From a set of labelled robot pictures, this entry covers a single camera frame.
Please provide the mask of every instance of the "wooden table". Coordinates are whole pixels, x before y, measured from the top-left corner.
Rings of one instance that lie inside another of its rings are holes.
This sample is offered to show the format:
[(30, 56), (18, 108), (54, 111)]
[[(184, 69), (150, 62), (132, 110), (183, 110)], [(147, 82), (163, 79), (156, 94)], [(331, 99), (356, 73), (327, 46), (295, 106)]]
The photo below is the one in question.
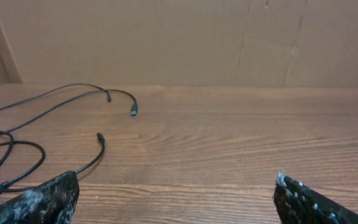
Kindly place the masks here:
[[(0, 106), (55, 85), (0, 86)], [(290, 177), (358, 213), (358, 89), (105, 86), (13, 132), (35, 141), (45, 162), (16, 186), (75, 170), (100, 150), (102, 161), (80, 174), (74, 223), (280, 223), (272, 201), (275, 174)], [(74, 87), (0, 112), (0, 130), (92, 90)], [(0, 148), (0, 158), (5, 147)], [(16, 146), (0, 182), (40, 157)], [(15, 194), (0, 195), (0, 203)]]

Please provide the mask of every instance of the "black cable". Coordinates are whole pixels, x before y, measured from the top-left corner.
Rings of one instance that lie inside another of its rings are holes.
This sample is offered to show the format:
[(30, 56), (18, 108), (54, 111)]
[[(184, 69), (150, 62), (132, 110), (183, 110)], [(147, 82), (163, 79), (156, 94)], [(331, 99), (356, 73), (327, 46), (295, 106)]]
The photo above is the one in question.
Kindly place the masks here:
[(87, 165), (79, 168), (78, 170), (75, 171), (76, 174), (79, 174), (80, 172), (83, 172), (84, 170), (86, 170), (88, 167), (92, 166), (100, 157), (102, 157), (103, 153), (104, 153), (104, 148), (106, 147), (105, 143), (104, 143), (104, 137), (102, 134), (98, 133), (98, 139), (99, 142), (102, 144), (102, 150), (100, 150), (99, 155), (96, 156), (90, 163), (88, 163)]
[(47, 111), (41, 113), (40, 115), (38, 115), (38, 116), (36, 116), (36, 117), (34, 117), (34, 118), (32, 118), (32, 119), (30, 119), (30, 120), (24, 122), (23, 124), (20, 124), (20, 125), (16, 126), (15, 128), (8, 129), (8, 130), (5, 131), (5, 132), (10, 133), (10, 132), (15, 131), (15, 130), (17, 130), (17, 129), (19, 129), (19, 128), (23, 128), (24, 126), (30, 124), (31, 122), (35, 121), (36, 119), (41, 118), (43, 115), (45, 115), (45, 114), (47, 114), (47, 113), (53, 111), (54, 109), (58, 108), (59, 106), (63, 106), (63, 105), (65, 105), (66, 103), (69, 103), (69, 102), (71, 102), (71, 101), (73, 101), (73, 100), (79, 99), (79, 98), (81, 98), (81, 97), (83, 97), (83, 96), (86, 96), (86, 95), (89, 95), (89, 94), (92, 94), (92, 93), (99, 93), (99, 92), (101, 92), (101, 91), (116, 91), (116, 92), (119, 92), (119, 93), (124, 93), (124, 94), (128, 95), (129, 97), (131, 97), (132, 100), (134, 101), (134, 104), (132, 105), (132, 108), (131, 108), (131, 116), (136, 116), (136, 114), (137, 114), (137, 100), (136, 100), (136, 98), (134, 97), (134, 95), (132, 95), (132, 94), (126, 92), (126, 91), (123, 91), (123, 90), (95, 90), (95, 91), (89, 91), (89, 92), (80, 94), (80, 95), (75, 96), (75, 97), (73, 97), (73, 98), (71, 98), (71, 99), (69, 99), (69, 100), (66, 100), (66, 101), (64, 101), (64, 102), (62, 102), (62, 103), (59, 103), (58, 105), (56, 105), (56, 106), (50, 108), (49, 110), (47, 110)]
[(42, 163), (43, 161), (45, 160), (45, 150), (40, 146), (38, 145), (37, 143), (34, 143), (34, 142), (30, 142), (30, 141), (15, 141), (13, 136), (5, 131), (0, 131), (0, 134), (3, 134), (3, 135), (6, 135), (6, 136), (9, 136), (10, 138), (10, 141), (8, 142), (3, 142), (3, 143), (0, 143), (0, 146), (5, 146), (5, 145), (9, 145), (5, 154), (3, 155), (3, 157), (0, 159), (0, 167), (2, 166), (2, 164), (5, 162), (5, 160), (7, 159), (7, 157), (9, 156), (9, 154), (11, 153), (12, 151), (12, 148), (13, 148), (13, 145), (15, 144), (28, 144), (28, 145), (31, 145), (31, 146), (34, 146), (36, 148), (38, 148), (42, 154), (42, 157), (41, 159), (33, 166), (31, 167), (29, 170), (27, 170), (26, 172), (24, 172), (23, 174), (21, 174), (20, 176), (12, 179), (12, 180), (9, 180), (9, 181), (6, 181), (4, 182), (2, 185), (3, 185), (3, 188), (4, 190), (0, 190), (0, 192), (21, 192), (21, 191), (25, 191), (25, 190), (28, 190), (28, 189), (31, 189), (31, 187), (27, 187), (27, 188), (22, 188), (22, 189), (7, 189), (8, 187), (10, 187), (12, 184), (20, 181), (21, 179), (23, 179), (24, 177), (27, 177), (29, 174), (31, 174), (34, 170), (36, 170), (36, 168), (38, 168)]
[[(7, 130), (7, 131), (0, 131), (0, 135), (6, 135), (6, 136), (9, 136), (9, 138), (10, 138), (10, 141), (8, 141), (8, 142), (0, 143), (0, 146), (9, 145), (9, 146), (8, 146), (8, 149), (7, 149), (6, 153), (5, 153), (5, 155), (3, 155), (3, 157), (2, 157), (1, 160), (0, 160), (0, 167), (2, 166), (3, 162), (6, 160), (6, 158), (8, 157), (8, 155), (11, 153), (12, 148), (13, 148), (13, 145), (15, 145), (15, 144), (28, 144), (28, 145), (31, 145), (31, 146), (37, 147), (37, 148), (41, 151), (41, 153), (42, 153), (42, 157), (41, 157), (41, 159), (38, 161), (38, 163), (36, 163), (36, 165), (34, 165), (33, 167), (31, 167), (28, 171), (24, 172), (23, 174), (21, 174), (20, 176), (14, 178), (14, 179), (12, 179), (12, 180), (9, 180), (9, 181), (6, 181), (6, 182), (0, 184), (0, 193), (2, 193), (2, 192), (21, 192), (21, 191), (25, 191), (25, 190), (29, 190), (29, 189), (34, 188), (34, 187), (26, 187), (26, 188), (21, 188), (21, 189), (8, 189), (8, 187), (10, 187), (12, 184), (14, 184), (14, 183), (20, 181), (20, 180), (23, 179), (24, 177), (28, 176), (31, 172), (33, 172), (34, 170), (36, 170), (36, 168), (38, 168), (38, 167), (41, 165), (41, 163), (44, 161), (44, 159), (45, 159), (45, 150), (44, 150), (40, 145), (38, 145), (38, 144), (36, 144), (36, 143), (34, 143), (34, 142), (30, 142), (30, 141), (15, 141), (14, 138), (13, 138), (13, 136), (10, 134), (10, 132), (15, 131), (15, 130), (17, 130), (17, 129), (19, 129), (19, 128), (22, 128), (22, 127), (24, 127), (24, 126), (30, 124), (31, 122), (33, 122), (33, 121), (35, 121), (35, 120), (41, 118), (41, 117), (44, 116), (45, 114), (51, 112), (52, 110), (54, 110), (54, 109), (56, 109), (56, 108), (58, 108), (58, 107), (60, 107), (60, 106), (63, 106), (63, 105), (66, 104), (66, 103), (69, 103), (69, 102), (71, 102), (71, 101), (73, 101), (73, 100), (79, 99), (79, 98), (81, 98), (81, 97), (83, 97), (83, 96), (86, 96), (86, 95), (89, 95), (89, 94), (92, 94), (92, 93), (102, 92), (102, 91), (103, 91), (103, 92), (106, 92), (106, 94), (107, 94), (107, 96), (108, 96), (108, 101), (109, 101), (109, 102), (111, 102), (111, 95), (110, 95), (110, 93), (109, 93), (110, 91), (115, 91), (115, 92), (124, 93), (124, 94), (128, 95), (129, 97), (132, 98), (132, 100), (133, 100), (133, 102), (134, 102), (134, 104), (132, 105), (132, 108), (131, 108), (131, 116), (135, 116), (135, 115), (137, 114), (137, 109), (138, 109), (137, 100), (136, 100), (136, 98), (135, 98), (132, 94), (130, 94), (130, 93), (126, 92), (126, 91), (123, 91), (123, 90), (105, 90), (105, 89), (103, 89), (103, 88), (101, 88), (101, 87), (98, 87), (98, 86), (95, 86), (95, 85), (91, 85), (91, 84), (87, 84), (87, 83), (74, 83), (74, 84), (64, 85), (64, 86), (58, 87), (58, 88), (56, 88), (56, 89), (50, 90), (50, 91), (48, 91), (48, 92), (42, 93), (41, 95), (38, 95), (38, 96), (35, 96), (35, 97), (32, 97), (32, 98), (28, 98), (28, 99), (26, 99), (26, 100), (18, 101), (18, 102), (16, 102), (16, 103), (13, 103), (13, 104), (4, 106), (4, 107), (0, 108), (0, 111), (1, 111), (1, 110), (4, 110), (4, 109), (8, 109), (8, 108), (13, 107), (13, 106), (17, 106), (17, 105), (20, 105), (20, 104), (23, 104), (23, 103), (30, 102), (30, 101), (32, 101), (32, 100), (35, 100), (35, 99), (40, 98), (40, 97), (42, 97), (42, 96), (45, 96), (45, 95), (47, 95), (47, 94), (49, 94), (49, 93), (51, 93), (51, 92), (60, 90), (60, 89), (62, 89), (62, 88), (66, 88), (66, 87), (69, 87), (69, 86), (75, 86), (75, 85), (93, 86), (93, 87), (95, 87), (95, 88), (97, 88), (97, 89), (99, 89), (99, 90), (89, 91), (89, 92), (80, 94), (80, 95), (78, 95), (78, 96), (75, 96), (75, 97), (73, 97), (73, 98), (71, 98), (71, 99), (69, 99), (69, 100), (66, 100), (66, 101), (64, 101), (64, 102), (62, 102), (62, 103), (57, 104), (56, 106), (50, 108), (49, 110), (47, 110), (47, 111), (41, 113), (40, 115), (38, 115), (38, 116), (36, 116), (36, 117), (34, 117), (34, 118), (28, 120), (27, 122), (25, 122), (25, 123), (23, 123), (23, 124), (20, 124), (20, 125), (14, 127), (14, 128), (11, 128), (11, 129), (9, 129), (9, 130)], [(101, 143), (101, 146), (102, 146), (100, 153), (99, 153), (90, 163), (88, 163), (88, 164), (85, 165), (84, 167), (78, 169), (78, 170), (76, 171), (77, 174), (80, 173), (80, 172), (82, 172), (82, 171), (84, 171), (84, 170), (87, 169), (88, 167), (92, 166), (92, 165), (93, 165), (98, 159), (100, 159), (100, 157), (103, 155), (104, 150), (105, 150), (105, 140), (104, 140), (103, 135), (100, 134), (100, 133), (98, 133), (98, 140), (99, 140), (99, 142)]]
[(37, 98), (43, 97), (43, 96), (45, 96), (45, 95), (47, 95), (47, 94), (49, 94), (49, 93), (52, 93), (52, 92), (57, 91), (57, 90), (60, 90), (60, 89), (62, 89), (62, 88), (66, 88), (66, 87), (69, 87), (69, 86), (76, 86), (76, 85), (92, 86), (92, 87), (95, 87), (95, 88), (97, 88), (97, 89), (104, 90), (104, 91), (107, 93), (107, 100), (108, 100), (109, 102), (111, 102), (111, 96), (110, 96), (110, 93), (109, 93), (107, 90), (105, 90), (105, 89), (103, 89), (103, 88), (101, 88), (101, 87), (98, 87), (98, 86), (96, 86), (96, 85), (92, 85), (92, 84), (87, 84), (87, 83), (74, 83), (74, 84), (63, 85), (63, 86), (58, 87), (58, 88), (56, 88), (56, 89), (52, 89), (52, 90), (50, 90), (50, 91), (48, 91), (48, 92), (46, 92), (46, 93), (42, 93), (41, 95), (34, 96), (34, 97), (31, 97), (31, 98), (28, 98), (28, 99), (25, 99), (25, 100), (22, 100), (22, 101), (18, 101), (18, 102), (16, 102), (16, 103), (11, 104), (11, 105), (3, 106), (3, 107), (0, 108), (0, 111), (1, 111), (1, 110), (4, 110), (4, 109), (8, 109), (8, 108), (13, 107), (13, 106), (21, 105), (21, 104), (23, 104), (23, 103), (26, 103), (26, 102), (29, 102), (29, 101), (32, 101), (32, 100), (35, 100), (35, 99), (37, 99)]

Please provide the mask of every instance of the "wood grain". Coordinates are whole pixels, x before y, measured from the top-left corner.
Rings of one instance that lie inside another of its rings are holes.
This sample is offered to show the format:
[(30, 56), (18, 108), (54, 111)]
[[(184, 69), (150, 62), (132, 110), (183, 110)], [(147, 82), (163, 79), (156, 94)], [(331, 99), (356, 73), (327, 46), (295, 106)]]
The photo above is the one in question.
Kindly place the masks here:
[[(0, 106), (51, 85), (3, 85)], [(97, 155), (80, 175), (74, 223), (279, 223), (275, 174), (287, 174), (358, 213), (358, 89), (109, 86), (14, 133), (41, 144), (47, 158), (17, 186), (40, 184)], [(0, 112), (7, 129), (89, 88), (61, 91)], [(0, 157), (4, 152), (0, 148)], [(0, 182), (40, 153), (16, 146)], [(14, 194), (2, 194), (0, 203)]]

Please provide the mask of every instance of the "table surface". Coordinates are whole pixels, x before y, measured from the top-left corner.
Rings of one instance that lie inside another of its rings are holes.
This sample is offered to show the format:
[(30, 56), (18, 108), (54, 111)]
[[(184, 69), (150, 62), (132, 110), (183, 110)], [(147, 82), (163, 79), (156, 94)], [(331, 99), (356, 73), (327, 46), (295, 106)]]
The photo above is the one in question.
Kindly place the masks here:
[[(0, 106), (55, 88), (0, 86)], [(104, 86), (129, 97), (88, 95), (13, 132), (46, 150), (45, 162), (16, 187), (80, 174), (74, 223), (280, 223), (275, 174), (302, 181), (358, 213), (358, 89)], [(0, 130), (85, 91), (73, 87), (0, 112)], [(0, 158), (5, 147), (0, 148)], [(0, 182), (35, 164), (40, 152), (17, 145)], [(0, 203), (17, 194), (0, 195)]]

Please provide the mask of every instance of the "black object with white specks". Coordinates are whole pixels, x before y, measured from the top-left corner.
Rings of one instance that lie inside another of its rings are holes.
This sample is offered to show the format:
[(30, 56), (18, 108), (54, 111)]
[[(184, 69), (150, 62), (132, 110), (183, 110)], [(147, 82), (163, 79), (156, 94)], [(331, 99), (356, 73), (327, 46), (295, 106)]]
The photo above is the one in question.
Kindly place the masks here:
[(0, 224), (68, 224), (80, 194), (73, 171), (25, 191), (0, 205)]
[(358, 224), (358, 214), (279, 172), (274, 204), (283, 224)]

